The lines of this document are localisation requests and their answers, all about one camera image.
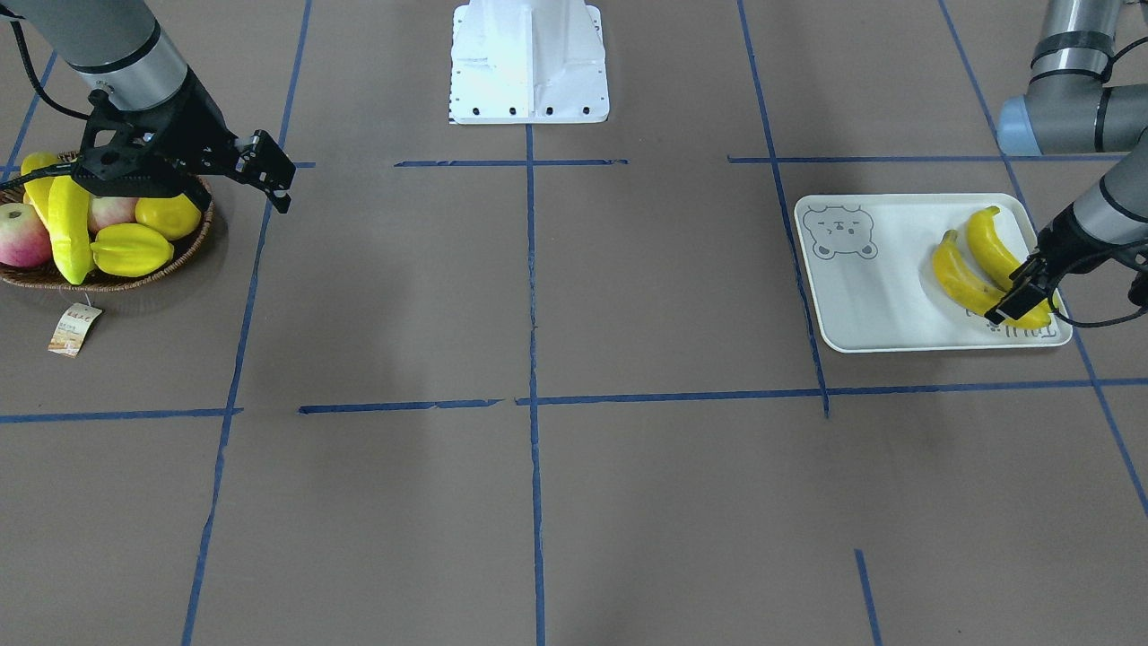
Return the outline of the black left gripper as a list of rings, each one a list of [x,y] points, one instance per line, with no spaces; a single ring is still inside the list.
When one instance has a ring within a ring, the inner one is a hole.
[[[1109,260],[1109,246],[1079,224],[1077,208],[1068,205],[1039,233],[1035,260],[1025,260],[1010,278],[1013,285],[984,318],[993,326],[1050,326],[1054,297],[1065,275],[1085,275]]]

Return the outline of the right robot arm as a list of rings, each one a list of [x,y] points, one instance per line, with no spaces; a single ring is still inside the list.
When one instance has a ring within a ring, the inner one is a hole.
[[[90,86],[75,182],[95,196],[212,201],[202,176],[223,176],[290,208],[296,168],[266,131],[238,137],[196,71],[144,1],[3,1]]]

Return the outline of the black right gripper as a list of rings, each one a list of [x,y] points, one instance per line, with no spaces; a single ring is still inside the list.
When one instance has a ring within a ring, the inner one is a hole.
[[[296,165],[274,137],[238,138],[194,71],[160,106],[127,110],[106,89],[90,91],[91,114],[70,177],[94,196],[170,197],[204,173],[257,188],[279,215],[290,210]]]

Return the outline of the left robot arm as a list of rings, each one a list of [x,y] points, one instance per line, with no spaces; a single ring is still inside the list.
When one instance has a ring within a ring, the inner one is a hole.
[[[996,143],[1009,156],[1119,153],[1122,159],[1037,234],[988,322],[1019,319],[1066,275],[1108,260],[1137,272],[1128,298],[1145,314],[1147,142],[1145,84],[1112,86],[1119,1],[1050,1],[1027,89],[1002,106]]]

